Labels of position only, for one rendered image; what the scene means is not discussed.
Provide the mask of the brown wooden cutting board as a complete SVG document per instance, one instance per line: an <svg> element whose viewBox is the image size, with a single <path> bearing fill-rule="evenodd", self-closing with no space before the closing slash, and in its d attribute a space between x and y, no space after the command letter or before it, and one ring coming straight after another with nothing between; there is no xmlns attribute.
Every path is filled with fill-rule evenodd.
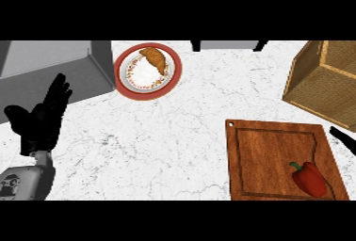
<svg viewBox="0 0 356 241"><path fill-rule="evenodd" d="M225 121L228 193L234 201L310 201L292 180L292 162L315 165L324 178L323 201L348 199L344 181L318 124Z"/></svg>

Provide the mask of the red round placemat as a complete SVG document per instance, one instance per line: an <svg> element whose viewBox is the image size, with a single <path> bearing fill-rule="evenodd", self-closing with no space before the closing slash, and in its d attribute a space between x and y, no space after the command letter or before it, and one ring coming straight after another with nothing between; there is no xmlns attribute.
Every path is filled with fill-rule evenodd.
<svg viewBox="0 0 356 241"><path fill-rule="evenodd" d="M143 55L147 48L154 48L163 56L162 71ZM113 73L118 92L135 101L153 100L162 97L178 83L181 76L178 54L160 43L140 43L116 57Z"/></svg>

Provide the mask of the golden croissant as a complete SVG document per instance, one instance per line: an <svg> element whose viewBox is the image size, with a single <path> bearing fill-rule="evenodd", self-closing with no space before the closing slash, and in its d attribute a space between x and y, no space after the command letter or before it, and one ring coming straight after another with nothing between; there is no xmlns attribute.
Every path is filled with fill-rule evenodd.
<svg viewBox="0 0 356 241"><path fill-rule="evenodd" d="M160 52L153 47L147 47L138 51L138 54L147 59L149 63L156 67L159 74L163 74L165 57L160 54Z"/></svg>

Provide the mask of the red bell pepper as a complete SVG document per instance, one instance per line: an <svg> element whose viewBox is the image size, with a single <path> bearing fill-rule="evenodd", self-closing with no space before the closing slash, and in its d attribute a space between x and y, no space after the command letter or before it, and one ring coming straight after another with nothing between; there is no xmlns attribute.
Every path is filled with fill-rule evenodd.
<svg viewBox="0 0 356 241"><path fill-rule="evenodd" d="M314 164L304 162L302 165L299 165L296 162L290 162L289 166L296 169L292 173L292 179L299 190L314 198L323 196L326 193L326 185Z"/></svg>

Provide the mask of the large grey appliance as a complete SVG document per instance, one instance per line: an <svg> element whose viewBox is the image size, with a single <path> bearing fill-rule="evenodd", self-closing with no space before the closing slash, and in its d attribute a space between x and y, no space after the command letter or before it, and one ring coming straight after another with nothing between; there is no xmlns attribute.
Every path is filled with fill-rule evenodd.
<svg viewBox="0 0 356 241"><path fill-rule="evenodd" d="M4 107L30 110L61 73L75 103L115 90L109 40L0 40L0 124Z"/></svg>

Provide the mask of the white plate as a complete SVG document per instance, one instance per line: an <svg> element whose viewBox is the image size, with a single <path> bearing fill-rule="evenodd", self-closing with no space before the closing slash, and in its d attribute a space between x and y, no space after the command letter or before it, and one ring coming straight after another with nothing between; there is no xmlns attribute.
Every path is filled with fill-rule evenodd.
<svg viewBox="0 0 356 241"><path fill-rule="evenodd" d="M134 50L123 57L119 65L118 76L123 87L138 93L153 92L168 84L175 71L175 63L169 54L159 48L156 50L165 57L165 70L159 74L156 67L147 59L138 54L144 48Z"/></svg>

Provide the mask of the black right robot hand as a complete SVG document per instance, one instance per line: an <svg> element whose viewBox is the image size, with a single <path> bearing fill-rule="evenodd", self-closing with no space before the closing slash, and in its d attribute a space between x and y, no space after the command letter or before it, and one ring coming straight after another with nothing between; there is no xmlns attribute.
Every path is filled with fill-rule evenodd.
<svg viewBox="0 0 356 241"><path fill-rule="evenodd" d="M352 139L333 126L329 127L329 134L341 141L349 152L356 155L356 139Z"/></svg>

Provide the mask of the wicker basket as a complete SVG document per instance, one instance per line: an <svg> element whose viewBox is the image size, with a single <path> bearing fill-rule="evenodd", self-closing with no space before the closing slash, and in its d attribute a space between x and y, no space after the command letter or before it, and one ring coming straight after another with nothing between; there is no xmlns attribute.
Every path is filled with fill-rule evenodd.
<svg viewBox="0 0 356 241"><path fill-rule="evenodd" d="M281 100L356 133L356 40L308 40Z"/></svg>

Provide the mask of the grey appliance with black legs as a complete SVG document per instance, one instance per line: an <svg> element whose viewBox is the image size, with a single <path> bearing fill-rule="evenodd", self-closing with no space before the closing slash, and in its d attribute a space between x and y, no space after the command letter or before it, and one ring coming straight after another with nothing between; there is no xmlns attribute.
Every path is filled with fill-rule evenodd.
<svg viewBox="0 0 356 241"><path fill-rule="evenodd" d="M265 40L191 40L191 50L199 52L209 49L250 49L252 52L259 52Z"/></svg>

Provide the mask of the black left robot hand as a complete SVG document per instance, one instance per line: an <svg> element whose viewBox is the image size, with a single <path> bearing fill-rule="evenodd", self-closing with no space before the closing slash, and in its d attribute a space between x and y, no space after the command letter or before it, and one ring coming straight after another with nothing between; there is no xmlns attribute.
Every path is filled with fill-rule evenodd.
<svg viewBox="0 0 356 241"><path fill-rule="evenodd" d="M50 152L58 140L58 128L72 89L61 73L57 74L41 103L27 111L19 105L7 105L4 114L11 130L20 136L20 155Z"/></svg>

